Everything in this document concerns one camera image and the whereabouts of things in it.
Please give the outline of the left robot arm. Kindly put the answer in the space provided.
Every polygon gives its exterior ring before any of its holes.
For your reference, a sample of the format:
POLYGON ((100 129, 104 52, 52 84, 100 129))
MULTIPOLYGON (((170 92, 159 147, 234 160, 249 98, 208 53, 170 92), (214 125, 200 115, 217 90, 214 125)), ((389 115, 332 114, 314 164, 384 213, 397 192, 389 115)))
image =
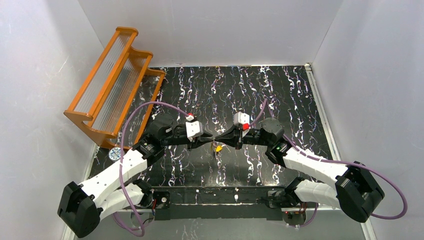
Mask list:
POLYGON ((212 141, 198 120, 173 124, 168 114, 160 114, 143 132, 139 141, 126 151, 122 160, 83 181, 64 187, 58 216, 79 238, 88 236, 105 217, 134 205, 151 207, 152 186, 143 180, 126 181, 143 172, 164 156, 167 146, 186 145, 194 149, 212 141))

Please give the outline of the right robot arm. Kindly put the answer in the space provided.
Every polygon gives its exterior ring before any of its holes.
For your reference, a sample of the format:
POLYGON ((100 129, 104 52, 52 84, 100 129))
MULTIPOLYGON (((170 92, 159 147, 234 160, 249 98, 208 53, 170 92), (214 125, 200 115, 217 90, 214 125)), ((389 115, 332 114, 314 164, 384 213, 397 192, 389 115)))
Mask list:
POLYGON ((364 223, 385 197, 385 193, 369 170, 359 162, 352 165, 324 159, 293 146, 285 136, 281 123, 266 118, 259 129, 237 123, 215 138, 215 141, 240 149, 243 145, 266 146, 266 156, 275 165, 313 177, 295 178, 272 200, 287 205, 314 202, 338 208, 352 220, 364 223))

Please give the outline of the yellow tagged key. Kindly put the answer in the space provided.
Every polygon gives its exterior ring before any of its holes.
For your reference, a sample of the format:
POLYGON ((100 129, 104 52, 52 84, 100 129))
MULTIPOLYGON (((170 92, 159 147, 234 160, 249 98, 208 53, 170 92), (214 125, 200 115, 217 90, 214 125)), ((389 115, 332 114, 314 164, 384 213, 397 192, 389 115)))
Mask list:
POLYGON ((215 148, 214 148, 214 152, 215 153, 219 153, 219 152, 221 152, 223 150, 223 146, 222 145, 217 145, 217 146, 215 146, 215 148))

